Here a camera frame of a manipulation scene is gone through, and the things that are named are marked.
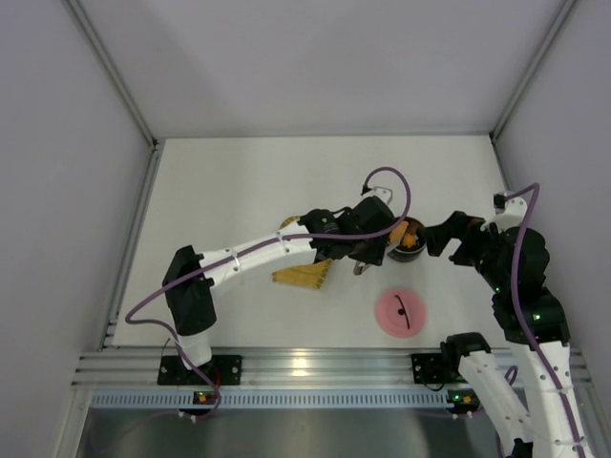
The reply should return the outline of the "green bamboo tray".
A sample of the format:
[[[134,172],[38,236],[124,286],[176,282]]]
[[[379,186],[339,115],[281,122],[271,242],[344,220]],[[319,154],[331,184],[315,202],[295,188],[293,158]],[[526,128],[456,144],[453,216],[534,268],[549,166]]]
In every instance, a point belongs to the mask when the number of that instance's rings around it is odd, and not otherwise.
[[[320,290],[332,264],[332,260],[324,260],[313,264],[285,268],[274,272],[272,280],[292,286]]]

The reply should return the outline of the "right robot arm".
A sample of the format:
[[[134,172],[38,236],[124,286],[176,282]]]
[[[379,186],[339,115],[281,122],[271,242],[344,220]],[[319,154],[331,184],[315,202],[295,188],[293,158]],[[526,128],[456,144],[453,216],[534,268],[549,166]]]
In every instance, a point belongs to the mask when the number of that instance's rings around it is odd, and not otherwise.
[[[504,456],[592,456],[572,382],[565,313],[545,284],[550,255],[544,236],[524,222],[503,228],[456,211],[426,228],[424,237],[432,257],[458,240],[451,262],[474,268],[493,290],[494,316],[525,396],[516,395],[481,334],[451,335],[440,348],[493,423]]]

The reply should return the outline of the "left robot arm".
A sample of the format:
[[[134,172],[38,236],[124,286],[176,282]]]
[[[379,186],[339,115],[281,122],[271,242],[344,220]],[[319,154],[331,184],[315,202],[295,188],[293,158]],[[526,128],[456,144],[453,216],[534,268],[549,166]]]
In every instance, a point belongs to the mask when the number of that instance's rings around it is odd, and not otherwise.
[[[246,279],[269,276],[295,266],[349,258],[382,263],[390,228],[397,217],[390,198],[372,189],[352,208],[314,209],[274,234],[219,251],[198,253],[180,248],[162,280],[180,358],[191,370],[212,359],[210,329],[217,322],[221,296]]]

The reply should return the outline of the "pink round lid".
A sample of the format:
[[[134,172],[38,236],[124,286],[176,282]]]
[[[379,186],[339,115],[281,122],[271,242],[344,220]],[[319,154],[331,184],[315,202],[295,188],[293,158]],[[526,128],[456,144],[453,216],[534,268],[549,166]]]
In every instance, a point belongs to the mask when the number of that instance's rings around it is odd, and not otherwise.
[[[386,334],[397,339],[408,339],[424,328],[427,309],[411,289],[392,289],[376,302],[374,317]]]

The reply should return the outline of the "steel lunch box bowl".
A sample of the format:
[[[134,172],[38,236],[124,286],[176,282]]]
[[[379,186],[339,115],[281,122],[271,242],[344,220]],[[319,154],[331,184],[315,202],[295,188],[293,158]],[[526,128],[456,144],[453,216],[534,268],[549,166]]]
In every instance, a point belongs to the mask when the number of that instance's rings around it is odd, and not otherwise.
[[[389,250],[387,252],[387,257],[397,262],[413,261],[426,249],[424,225],[418,219],[412,217],[406,217],[404,220],[409,223],[406,232],[415,232],[419,237],[419,244],[415,249],[407,250],[401,246],[401,243],[391,244],[388,239]]]

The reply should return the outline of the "orange flower cookie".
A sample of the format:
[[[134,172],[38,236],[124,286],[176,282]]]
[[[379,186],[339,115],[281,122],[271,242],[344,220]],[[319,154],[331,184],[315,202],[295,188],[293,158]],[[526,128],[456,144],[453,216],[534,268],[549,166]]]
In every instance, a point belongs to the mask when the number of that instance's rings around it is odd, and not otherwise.
[[[401,242],[401,246],[407,250],[415,249],[418,244],[419,237],[415,232],[406,232]]]

